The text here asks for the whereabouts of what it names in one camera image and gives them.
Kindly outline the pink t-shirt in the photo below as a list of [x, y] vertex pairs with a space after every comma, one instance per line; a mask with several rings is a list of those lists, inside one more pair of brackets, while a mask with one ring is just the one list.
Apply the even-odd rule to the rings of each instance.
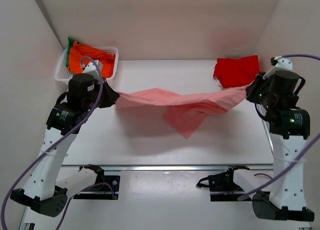
[[246, 88], [234, 87], [213, 93], [180, 95], [160, 88], [133, 93], [119, 93], [117, 108], [165, 107], [163, 119], [188, 139], [207, 116], [222, 116], [240, 104], [246, 97]]

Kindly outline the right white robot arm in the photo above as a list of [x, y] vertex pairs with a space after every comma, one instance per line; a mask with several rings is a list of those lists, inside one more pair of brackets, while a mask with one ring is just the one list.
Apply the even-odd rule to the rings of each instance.
[[246, 88], [246, 100], [265, 114], [258, 116], [269, 124], [273, 146], [271, 191], [261, 187], [251, 192], [252, 208], [259, 219], [313, 222], [315, 214], [307, 207], [304, 195], [304, 147], [310, 136], [309, 113], [298, 107], [298, 93], [305, 79], [288, 70], [268, 76], [259, 73]]

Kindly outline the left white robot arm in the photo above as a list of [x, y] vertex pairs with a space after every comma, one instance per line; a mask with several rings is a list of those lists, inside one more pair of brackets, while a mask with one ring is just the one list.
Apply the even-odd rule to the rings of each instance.
[[75, 74], [68, 82], [46, 121], [40, 160], [35, 164], [25, 185], [14, 189], [10, 199], [48, 217], [58, 216], [67, 201], [84, 189], [99, 189], [104, 185], [103, 169], [98, 165], [81, 166], [72, 176], [58, 180], [67, 152], [80, 127], [95, 108], [113, 106], [119, 94], [106, 79], [99, 81], [91, 74]]

